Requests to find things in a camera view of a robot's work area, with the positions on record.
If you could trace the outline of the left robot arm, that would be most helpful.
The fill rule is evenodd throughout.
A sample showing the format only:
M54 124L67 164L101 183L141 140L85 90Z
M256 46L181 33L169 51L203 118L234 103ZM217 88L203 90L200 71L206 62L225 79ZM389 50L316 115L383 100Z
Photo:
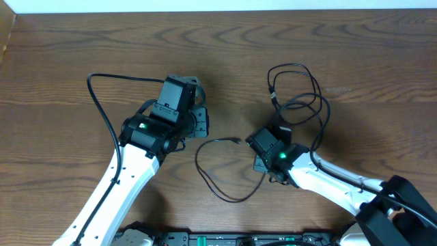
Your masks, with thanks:
M115 150L87 203L55 245L110 245L132 203L168 154L208 136L206 94L197 77L170 74L157 99L145 101L115 134Z

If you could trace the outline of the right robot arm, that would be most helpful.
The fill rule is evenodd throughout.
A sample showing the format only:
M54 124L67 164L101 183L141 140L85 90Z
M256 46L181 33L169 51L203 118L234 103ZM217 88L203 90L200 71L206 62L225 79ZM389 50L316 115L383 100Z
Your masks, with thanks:
M436 211L409 180L360 176L293 143L291 135L283 127L262 127L249 135L255 170L283 185L317 193L352 214L354 224L336 245L436 244Z

